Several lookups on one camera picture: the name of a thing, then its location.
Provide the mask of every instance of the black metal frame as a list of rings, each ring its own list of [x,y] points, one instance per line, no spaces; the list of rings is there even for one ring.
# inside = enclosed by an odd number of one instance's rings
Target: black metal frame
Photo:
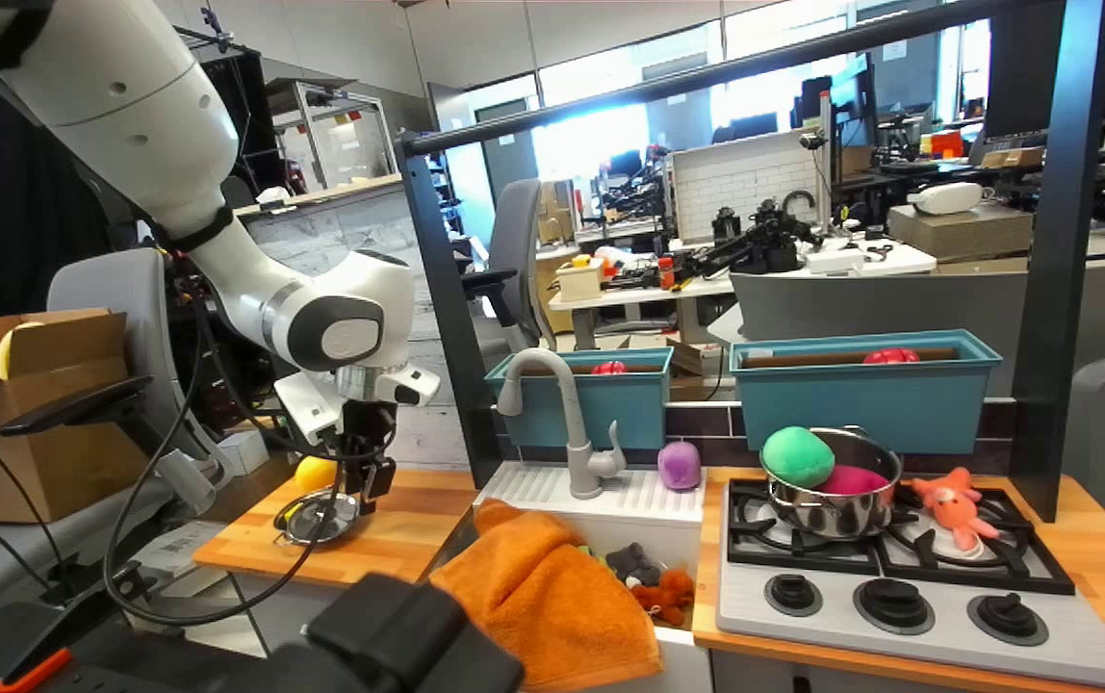
[[[901,44],[917,33],[932,33],[942,28],[985,18],[1015,0],[964,0],[941,4],[926,13],[907,13],[879,22],[861,22],[838,33],[763,51],[751,58],[718,63],[688,78],[652,82],[513,119],[478,123],[467,130],[430,130],[430,135],[403,135],[401,139],[401,172],[407,208],[416,221],[416,237],[428,264],[430,303],[441,331],[441,349],[449,367],[449,386],[467,431],[467,456],[475,463],[475,483],[480,485],[495,463],[495,425],[487,416],[487,390],[486,367],[478,353],[478,335],[471,325],[463,273],[449,262],[449,246],[441,234],[441,221],[436,208],[436,190],[428,176],[428,153],[441,153],[449,148],[471,148],[514,130],[532,130],[541,123],[558,123],[580,112],[616,107],[616,103],[644,103],[674,92],[693,92],[831,53],[874,51],[883,44]],[[1028,264],[1028,300],[1024,300],[1024,340],[1015,363],[1032,363],[1032,368],[1015,375],[1015,391],[1028,400],[1015,425],[1015,460],[1011,483],[1037,504],[1043,521],[1056,521],[1056,483],[1057,483],[1057,452],[1062,452],[1062,421],[1075,375],[1075,326],[1077,326],[1077,297],[1080,297],[1080,264],[1084,264],[1084,221],[1092,200],[1092,149],[1098,149],[1098,39],[1102,39],[1102,9],[1105,0],[1068,0],[1068,39],[1062,51],[1070,53],[1057,63],[1057,82],[1050,107],[1050,141],[1048,159],[1056,162],[1043,180],[1043,212],[1038,212],[1038,237]]]

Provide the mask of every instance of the purple ball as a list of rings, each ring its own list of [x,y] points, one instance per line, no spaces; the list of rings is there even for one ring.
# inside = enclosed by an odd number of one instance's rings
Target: purple ball
[[[658,452],[658,477],[671,493],[688,493],[701,485],[701,452],[693,444],[666,444]]]

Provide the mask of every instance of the chair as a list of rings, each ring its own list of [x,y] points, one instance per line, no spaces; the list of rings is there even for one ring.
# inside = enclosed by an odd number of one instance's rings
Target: chair
[[[535,223],[538,180],[513,180],[495,205],[495,223],[487,234],[487,270],[463,273],[467,297],[486,297],[495,312],[508,349],[535,348],[541,335],[555,340],[541,312],[535,308]]]
[[[140,413],[145,413],[141,425],[160,436],[181,416],[185,390],[169,348],[164,262],[154,246],[60,264],[47,289],[47,308],[123,312],[129,375],[149,379],[149,386],[140,391]],[[214,452],[197,416],[185,416],[172,445],[190,456]]]
[[[1006,353],[985,391],[1011,395],[1024,273],[861,280],[736,273],[731,280],[742,340],[965,326]],[[1105,504],[1105,264],[1084,264],[1062,471]]]

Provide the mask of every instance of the table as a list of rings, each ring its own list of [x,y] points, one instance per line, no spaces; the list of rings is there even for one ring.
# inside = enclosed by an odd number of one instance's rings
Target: table
[[[829,237],[819,254],[808,254],[804,270],[794,270],[787,279],[808,280],[808,279],[824,279],[824,273],[847,264],[847,258],[855,250],[842,250],[842,246],[847,246],[847,237]],[[866,243],[866,246],[889,246],[889,254],[885,258],[869,254],[866,262],[858,258],[861,264],[849,279],[892,279],[892,273],[932,273],[935,270],[935,258],[917,250],[917,246],[905,246],[905,243]],[[598,349],[598,312],[602,308],[631,308],[631,303],[658,303],[658,300],[677,300],[681,341],[725,341],[725,340],[715,340],[715,326],[711,331],[701,326],[698,300],[701,297],[731,297],[731,294],[736,294],[731,273],[718,270],[711,279],[688,279],[688,280],[681,280],[681,289],[603,289],[590,300],[562,300],[555,294],[547,300],[547,308],[575,314],[577,349]]]
[[[715,594],[718,594],[718,538],[725,538],[725,488],[731,477],[760,477],[760,471],[711,471],[706,483],[706,521],[701,521],[701,543],[698,543],[698,608],[693,608],[693,635],[701,647],[715,655],[739,655],[739,658],[763,658],[763,661],[787,661],[795,671],[838,671],[849,679],[897,679],[912,685],[942,685],[942,691],[1068,691],[1048,683],[1028,683],[1011,675],[993,671],[965,671],[965,665],[941,665],[924,658],[889,658],[889,655],[858,655],[842,647],[811,647],[794,639],[760,639],[760,635],[736,635],[715,629]],[[1015,504],[1015,488],[1010,477],[980,477],[980,488],[1006,488]],[[1056,522],[1037,522],[1038,538],[1050,547],[1050,556],[1062,563],[1062,569],[1075,576],[1075,587],[1084,594],[1088,608],[1105,621],[1105,512],[1102,504],[1075,483],[1057,483],[1057,517]]]
[[[298,483],[278,485],[251,504],[235,522],[197,549],[197,565],[235,575],[242,597],[274,587],[304,547],[278,538],[274,517],[301,495]],[[410,471],[396,466],[396,483],[377,495],[377,512],[348,543],[321,547],[301,565],[291,587],[254,608],[263,639],[287,643],[301,635],[342,587],[360,575],[391,575],[401,583],[423,583],[454,538],[475,504],[471,471]]]

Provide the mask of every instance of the faucet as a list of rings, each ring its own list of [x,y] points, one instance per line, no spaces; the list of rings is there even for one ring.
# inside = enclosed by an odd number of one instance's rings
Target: faucet
[[[602,495],[602,483],[616,477],[626,466],[626,460],[620,452],[620,425],[612,421],[612,429],[609,429],[612,452],[594,456],[594,445],[585,438],[577,379],[555,349],[541,349],[541,348],[514,349],[493,413],[521,416],[521,407],[523,407],[521,375],[527,367],[541,367],[555,375],[558,403],[562,403],[562,429],[564,429],[562,445],[564,445],[571,493],[577,501]]]

